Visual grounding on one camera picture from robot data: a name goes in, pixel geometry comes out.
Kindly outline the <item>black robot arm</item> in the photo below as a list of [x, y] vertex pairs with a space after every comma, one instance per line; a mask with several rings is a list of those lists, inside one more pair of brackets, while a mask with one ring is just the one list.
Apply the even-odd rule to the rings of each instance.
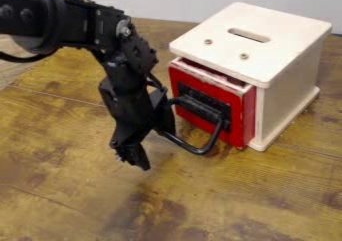
[[142, 141], [150, 132], [175, 131], [167, 88], [152, 74], [156, 51], [139, 36], [126, 13], [87, 0], [0, 0], [0, 34], [31, 53], [13, 63], [39, 61], [64, 47], [86, 49], [104, 68], [99, 92], [115, 132], [110, 147], [119, 160], [147, 170]]

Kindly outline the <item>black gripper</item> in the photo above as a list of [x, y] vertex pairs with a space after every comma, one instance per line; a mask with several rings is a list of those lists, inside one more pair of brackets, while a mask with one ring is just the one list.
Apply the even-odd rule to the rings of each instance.
[[148, 157], [142, 146], [148, 133], [176, 133], [175, 116], [167, 98], [167, 87], [150, 74], [143, 79], [143, 85], [122, 93], [114, 86], [114, 81], [106, 77], [99, 85], [100, 95], [116, 127], [110, 141], [119, 159], [147, 171]]

